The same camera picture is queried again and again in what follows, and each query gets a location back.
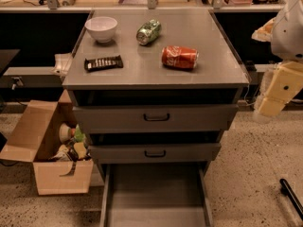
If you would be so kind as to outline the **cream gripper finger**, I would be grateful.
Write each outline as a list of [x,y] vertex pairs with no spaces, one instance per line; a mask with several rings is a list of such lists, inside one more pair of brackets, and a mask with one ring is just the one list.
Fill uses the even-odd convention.
[[272,18],[268,22],[266,22],[263,26],[255,30],[251,36],[251,38],[255,41],[259,42],[270,42],[272,41],[272,31],[274,27],[275,19]]
[[277,116],[303,89],[303,64],[283,61],[264,73],[254,105],[254,117]]

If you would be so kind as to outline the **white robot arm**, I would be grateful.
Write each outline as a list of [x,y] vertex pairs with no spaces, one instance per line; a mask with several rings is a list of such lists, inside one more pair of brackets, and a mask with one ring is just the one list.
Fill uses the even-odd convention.
[[288,0],[252,38],[270,42],[272,53],[282,59],[265,71],[254,104],[254,119],[267,122],[303,89],[303,0]]

